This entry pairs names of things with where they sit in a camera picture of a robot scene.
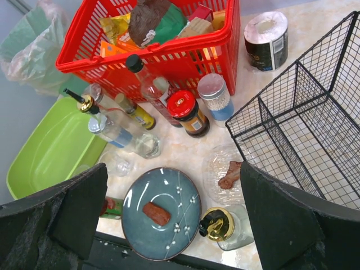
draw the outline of meat piece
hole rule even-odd
[[[223,190],[229,190],[234,186],[234,183],[240,179],[241,162],[230,161],[229,170],[226,175],[218,182],[219,187]]]
[[[142,211],[160,226],[165,226],[171,218],[171,214],[169,212],[152,202],[148,202],[144,205]]]

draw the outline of yellow package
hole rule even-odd
[[[214,20],[212,22],[214,31],[220,30],[225,24],[225,10],[213,12]]]
[[[100,18],[99,21],[102,30],[112,45],[117,46],[118,41],[122,41],[137,47],[129,35],[130,13],[116,17]]]
[[[127,53],[126,50],[118,48],[117,46],[114,46],[106,41],[101,41],[101,47],[100,47],[100,56],[101,57],[107,57],[107,56],[113,56],[118,55],[120,53]]]

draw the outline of blue ceramic plate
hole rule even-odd
[[[161,227],[142,212],[149,201],[171,214]],[[128,191],[121,218],[132,249],[149,260],[168,260],[194,239],[201,216],[199,193],[192,181],[172,168],[156,168],[143,174]]]

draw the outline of blue label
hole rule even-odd
[[[112,141],[112,142],[109,142],[109,143],[112,144],[112,145],[114,145],[114,146],[116,146],[117,148],[124,148],[124,146],[118,144],[118,143],[115,142],[115,141]]]
[[[234,105],[230,101],[229,104],[218,111],[210,111],[213,118],[217,121],[224,121],[229,119],[234,113]]]
[[[121,145],[122,147],[125,147],[126,145],[128,145],[131,142],[132,138],[133,138],[133,136],[131,135],[130,132],[128,132],[125,129],[121,129],[119,136],[112,142],[115,142],[115,143]]]

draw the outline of white floral pattern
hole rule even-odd
[[[164,259],[166,259],[168,257],[171,246],[176,244],[175,237],[176,237],[176,234],[181,231],[180,225],[181,225],[183,220],[185,222],[184,234],[187,236],[189,243],[191,242],[191,239],[190,239],[190,236],[189,236],[190,226],[188,226],[187,221],[186,221],[186,213],[187,213],[188,209],[196,202],[196,198],[198,197],[199,194],[196,194],[196,196],[191,197],[190,203],[187,206],[187,208],[185,209],[184,205],[183,205],[183,201],[182,201],[182,195],[181,195],[182,187],[180,185],[180,171],[178,171],[178,186],[176,187],[176,189],[177,189],[177,194],[180,195],[180,203],[178,205],[178,208],[182,209],[183,215],[182,215],[180,221],[178,223],[175,223],[174,236],[173,236],[173,239],[171,240],[171,243],[165,247],[166,248],[166,255],[165,255]]]

